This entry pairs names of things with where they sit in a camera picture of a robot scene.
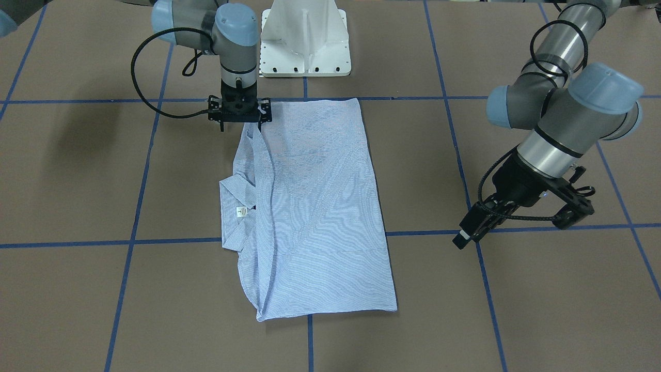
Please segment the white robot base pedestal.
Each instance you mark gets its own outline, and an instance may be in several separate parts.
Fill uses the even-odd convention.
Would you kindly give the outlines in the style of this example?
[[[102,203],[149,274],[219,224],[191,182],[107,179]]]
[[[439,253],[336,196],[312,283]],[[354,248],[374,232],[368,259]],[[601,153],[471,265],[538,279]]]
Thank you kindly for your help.
[[[335,1],[274,1],[261,14],[260,75],[344,77],[352,71],[347,14]]]

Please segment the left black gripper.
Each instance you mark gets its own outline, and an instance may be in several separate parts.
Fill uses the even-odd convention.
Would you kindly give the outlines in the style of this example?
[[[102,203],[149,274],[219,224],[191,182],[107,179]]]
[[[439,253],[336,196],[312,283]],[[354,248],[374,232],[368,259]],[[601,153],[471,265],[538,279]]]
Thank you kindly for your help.
[[[576,188],[574,184],[586,172],[583,166],[571,165],[574,174],[568,180],[548,178],[533,170],[517,154],[501,156],[481,178],[477,200],[460,222],[460,231],[452,239],[459,250],[470,241],[480,241],[504,221],[548,221],[566,230],[594,214],[592,186]],[[553,216],[524,216],[515,212],[533,207],[540,198],[552,193],[564,202]]]

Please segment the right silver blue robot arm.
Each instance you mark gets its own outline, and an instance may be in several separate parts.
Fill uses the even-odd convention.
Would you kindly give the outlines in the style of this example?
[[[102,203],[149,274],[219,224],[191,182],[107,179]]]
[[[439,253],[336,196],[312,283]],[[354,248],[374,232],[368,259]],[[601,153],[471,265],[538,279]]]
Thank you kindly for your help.
[[[272,121],[271,100],[257,95],[258,18],[250,7],[219,1],[152,1],[151,7],[153,35],[135,50],[130,66],[134,89],[146,106],[173,119],[205,115],[221,128],[227,122],[261,126]],[[182,71],[186,77],[195,73],[200,57],[219,57],[220,95],[210,95],[206,109],[190,115],[170,115],[146,99],[135,75],[135,64],[144,47],[155,39],[194,51]]]

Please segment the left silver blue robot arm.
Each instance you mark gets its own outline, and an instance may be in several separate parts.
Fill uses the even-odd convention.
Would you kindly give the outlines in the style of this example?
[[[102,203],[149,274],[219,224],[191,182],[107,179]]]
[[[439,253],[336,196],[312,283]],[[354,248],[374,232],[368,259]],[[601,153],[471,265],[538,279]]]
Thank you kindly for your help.
[[[590,63],[589,43],[619,9],[642,5],[568,1],[558,19],[545,25],[549,32],[541,44],[531,40],[530,59],[517,80],[489,94],[489,122],[529,134],[481,178],[476,203],[453,238],[457,248],[479,242],[503,221],[533,221],[515,212],[533,207],[546,193],[564,205],[536,221],[566,230],[593,214],[589,197],[595,189],[574,186],[586,171],[577,162],[598,141],[615,141],[638,127],[644,89],[607,65]]]

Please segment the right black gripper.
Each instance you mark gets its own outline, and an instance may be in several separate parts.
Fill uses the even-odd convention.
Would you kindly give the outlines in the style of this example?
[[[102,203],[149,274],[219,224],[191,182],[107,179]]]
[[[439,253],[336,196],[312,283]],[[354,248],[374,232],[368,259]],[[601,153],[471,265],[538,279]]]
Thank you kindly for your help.
[[[224,132],[224,124],[257,123],[258,129],[262,124],[272,121],[271,99],[258,99],[257,86],[251,85],[243,88],[222,85],[220,96],[208,96],[208,120],[219,123]]]

